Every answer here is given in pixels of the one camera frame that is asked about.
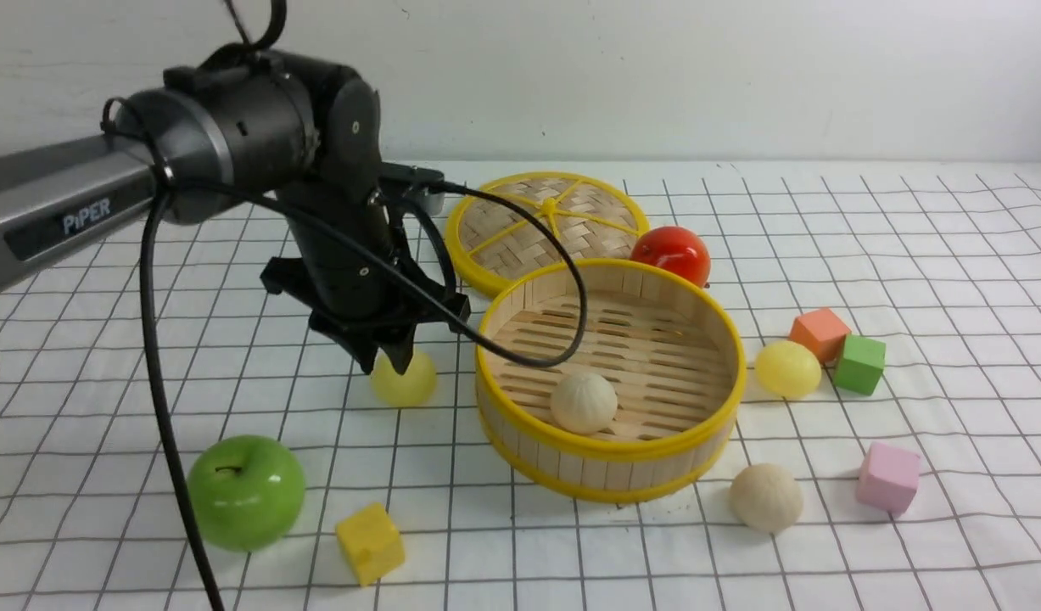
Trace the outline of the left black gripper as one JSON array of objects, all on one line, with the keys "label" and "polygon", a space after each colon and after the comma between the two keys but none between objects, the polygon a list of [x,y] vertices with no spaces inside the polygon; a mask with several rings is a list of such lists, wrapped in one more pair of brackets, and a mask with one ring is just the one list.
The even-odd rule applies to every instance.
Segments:
[{"label": "left black gripper", "polygon": [[[293,182],[280,188],[277,197],[280,204],[333,226],[443,303],[454,316],[469,320],[469,298],[457,287],[455,268],[443,244],[434,247],[442,281],[428,277],[409,249],[404,217],[414,217],[427,226],[433,224],[431,217],[407,199],[385,200],[379,178],[361,200],[322,179]],[[320,229],[293,219],[288,219],[288,227],[300,257],[273,259],[261,275],[266,290],[290,294],[308,306],[311,328],[337,340],[364,374],[372,374],[379,345],[396,374],[405,374],[414,357],[417,325],[442,322],[441,313]]]}]

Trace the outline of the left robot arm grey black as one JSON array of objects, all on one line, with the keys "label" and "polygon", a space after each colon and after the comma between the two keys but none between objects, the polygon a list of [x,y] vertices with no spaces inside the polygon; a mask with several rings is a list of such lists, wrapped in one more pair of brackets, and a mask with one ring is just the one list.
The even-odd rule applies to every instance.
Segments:
[{"label": "left robot arm grey black", "polygon": [[299,248],[261,272],[269,294],[306,306],[311,330],[373,370],[404,372],[418,324],[451,330],[469,301],[439,252],[443,281],[418,266],[406,214],[430,224],[441,171],[388,163],[380,96],[352,67],[276,50],[222,47],[171,67],[160,88],[106,109],[100,132],[0,156],[0,294],[145,217],[192,226],[275,194]]}]

